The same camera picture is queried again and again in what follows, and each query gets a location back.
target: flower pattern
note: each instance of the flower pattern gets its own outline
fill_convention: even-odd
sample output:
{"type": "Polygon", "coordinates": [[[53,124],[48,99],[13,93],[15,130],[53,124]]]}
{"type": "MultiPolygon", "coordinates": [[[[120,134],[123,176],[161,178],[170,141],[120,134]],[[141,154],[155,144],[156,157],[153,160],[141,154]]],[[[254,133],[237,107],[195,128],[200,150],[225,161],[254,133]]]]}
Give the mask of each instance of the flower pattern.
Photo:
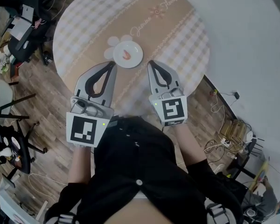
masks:
{"type": "Polygon", "coordinates": [[[165,11],[163,9],[160,9],[160,6],[156,6],[153,8],[149,8],[151,16],[155,16],[156,18],[163,18],[165,16],[165,11]]]}
{"type": "Polygon", "coordinates": [[[113,51],[114,51],[114,48],[116,47],[116,45],[120,42],[125,42],[125,41],[132,41],[133,40],[133,37],[130,36],[130,35],[123,35],[121,37],[121,39],[119,40],[118,37],[116,36],[111,36],[109,37],[107,43],[109,46],[109,48],[107,48],[104,52],[104,57],[107,59],[107,60],[111,60],[113,59],[113,51]]]}

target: wooden floor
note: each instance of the wooden floor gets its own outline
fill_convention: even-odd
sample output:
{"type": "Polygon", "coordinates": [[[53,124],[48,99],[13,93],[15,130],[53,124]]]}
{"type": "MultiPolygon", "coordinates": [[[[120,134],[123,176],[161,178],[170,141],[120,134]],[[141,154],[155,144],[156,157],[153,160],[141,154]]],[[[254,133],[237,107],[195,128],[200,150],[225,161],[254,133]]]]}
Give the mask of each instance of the wooden floor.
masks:
{"type": "MultiPolygon", "coordinates": [[[[54,7],[60,9],[63,1],[65,0],[57,0],[54,7]]],[[[67,0],[64,8],[72,1],[67,0]]],[[[4,22],[0,21],[0,29],[2,29],[4,22]]],[[[52,43],[49,43],[48,49],[51,50],[51,48],[52,43]]],[[[10,82],[8,75],[0,78],[10,82]]],[[[65,134],[66,112],[70,110],[70,97],[72,94],[57,75],[54,63],[45,67],[36,55],[33,55],[30,63],[25,63],[21,66],[19,77],[16,80],[20,82],[19,85],[14,87],[16,99],[36,93],[35,98],[21,102],[13,108],[17,114],[30,116],[30,119],[21,121],[21,127],[26,133],[30,125],[39,121],[40,125],[31,134],[30,142],[39,148],[46,147],[49,150],[46,154],[34,154],[31,152],[31,156],[36,156],[36,161],[31,166],[31,172],[66,183],[73,151],[73,145],[66,142],[65,134]]],[[[209,140],[218,140],[217,131],[223,120],[223,109],[218,113],[210,111],[211,106],[216,102],[215,97],[210,96],[210,91],[210,86],[205,80],[202,80],[196,91],[188,98],[188,125],[202,147],[209,140]]],[[[155,122],[155,117],[146,118],[150,119],[152,123],[155,122]]],[[[5,125],[10,125],[12,121],[12,119],[7,119],[5,125]]],[[[172,140],[175,140],[170,128],[166,128],[164,132],[172,140]]],[[[185,169],[178,145],[176,144],[175,147],[177,163],[181,168],[185,169]]],[[[209,161],[218,160],[223,151],[224,148],[218,148],[208,154],[209,161]]],[[[212,165],[228,164],[230,161],[231,159],[225,155],[222,160],[212,163],[212,165]]],[[[11,170],[12,167],[8,163],[1,165],[0,180],[2,174],[7,175],[11,170]]],[[[30,176],[31,184],[38,191],[51,197],[49,198],[33,189],[29,183],[28,175],[20,172],[18,174],[21,177],[16,181],[16,189],[9,189],[9,194],[14,200],[21,203],[23,209],[27,210],[31,215],[38,213],[45,200],[49,202],[48,207],[51,206],[54,203],[52,199],[58,200],[59,193],[64,187],[40,176],[30,176]]]]}

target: black shirt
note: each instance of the black shirt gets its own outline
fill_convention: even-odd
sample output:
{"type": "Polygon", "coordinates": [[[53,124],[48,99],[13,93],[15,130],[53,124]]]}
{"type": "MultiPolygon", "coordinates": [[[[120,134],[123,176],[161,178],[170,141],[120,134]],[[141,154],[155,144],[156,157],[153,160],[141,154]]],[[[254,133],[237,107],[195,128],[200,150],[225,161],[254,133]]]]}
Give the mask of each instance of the black shirt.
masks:
{"type": "Polygon", "coordinates": [[[120,119],[108,128],[94,158],[90,182],[69,183],[45,221],[69,212],[81,199],[76,216],[80,224],[102,224],[142,191],[173,223],[206,223],[205,197],[229,208],[242,223],[240,203],[207,161],[187,167],[187,174],[176,165],[171,139],[141,118],[120,119]]]}

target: beige tablecloth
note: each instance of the beige tablecloth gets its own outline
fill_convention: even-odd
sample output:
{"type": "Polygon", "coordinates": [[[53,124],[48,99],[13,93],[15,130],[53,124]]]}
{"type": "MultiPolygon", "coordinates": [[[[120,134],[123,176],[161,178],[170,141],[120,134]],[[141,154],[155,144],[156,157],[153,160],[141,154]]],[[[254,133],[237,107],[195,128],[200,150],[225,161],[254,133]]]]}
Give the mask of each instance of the beige tablecloth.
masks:
{"type": "Polygon", "coordinates": [[[144,57],[135,68],[118,66],[112,101],[116,114],[152,112],[149,60],[174,68],[189,95],[200,83],[210,56],[204,25],[187,0],[75,0],[55,31],[53,53],[58,74],[73,92],[83,73],[112,60],[120,41],[137,42],[144,57]]]}

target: person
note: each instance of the person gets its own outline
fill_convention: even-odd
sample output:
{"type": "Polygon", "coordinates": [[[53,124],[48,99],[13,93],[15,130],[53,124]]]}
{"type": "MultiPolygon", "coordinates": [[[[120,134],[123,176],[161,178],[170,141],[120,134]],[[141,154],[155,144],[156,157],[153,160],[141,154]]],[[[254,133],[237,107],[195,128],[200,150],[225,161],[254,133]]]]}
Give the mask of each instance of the person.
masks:
{"type": "Polygon", "coordinates": [[[174,144],[161,130],[140,117],[113,123],[94,149],[92,178],[91,149],[75,148],[68,186],[46,212],[45,223],[69,218],[76,224],[204,224],[207,198],[232,212],[230,223],[243,222],[240,203],[213,173],[187,124],[173,130],[188,174],[177,166],[174,144]]]}
{"type": "Polygon", "coordinates": [[[277,201],[267,176],[264,177],[262,183],[266,188],[263,196],[247,190],[241,204],[245,211],[245,216],[251,217],[251,219],[258,222],[265,222],[273,216],[280,214],[280,201],[277,201]]]}

